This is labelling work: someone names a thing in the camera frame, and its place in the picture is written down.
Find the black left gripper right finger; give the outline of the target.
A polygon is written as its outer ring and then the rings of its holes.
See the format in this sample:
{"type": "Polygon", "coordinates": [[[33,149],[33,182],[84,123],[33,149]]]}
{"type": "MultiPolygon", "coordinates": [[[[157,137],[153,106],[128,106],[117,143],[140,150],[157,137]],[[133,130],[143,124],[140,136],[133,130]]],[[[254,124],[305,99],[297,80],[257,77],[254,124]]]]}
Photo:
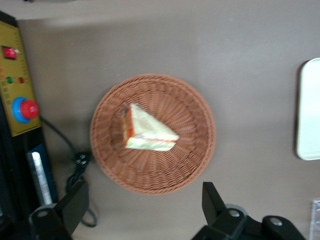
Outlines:
{"type": "Polygon", "coordinates": [[[193,240],[239,240],[247,217],[239,209],[226,207],[212,182],[202,185],[202,211],[207,225],[203,226],[193,240]]]}

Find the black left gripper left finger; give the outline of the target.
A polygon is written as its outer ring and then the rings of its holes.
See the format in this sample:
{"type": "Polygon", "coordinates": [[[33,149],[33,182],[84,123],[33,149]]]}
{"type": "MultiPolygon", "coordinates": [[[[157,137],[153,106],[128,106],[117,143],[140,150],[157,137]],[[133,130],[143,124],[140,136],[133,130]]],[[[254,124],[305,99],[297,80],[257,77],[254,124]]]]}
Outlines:
{"type": "Polygon", "coordinates": [[[29,216],[33,240],[71,240],[89,209],[89,185],[79,180],[58,202],[37,208],[29,216]]]}

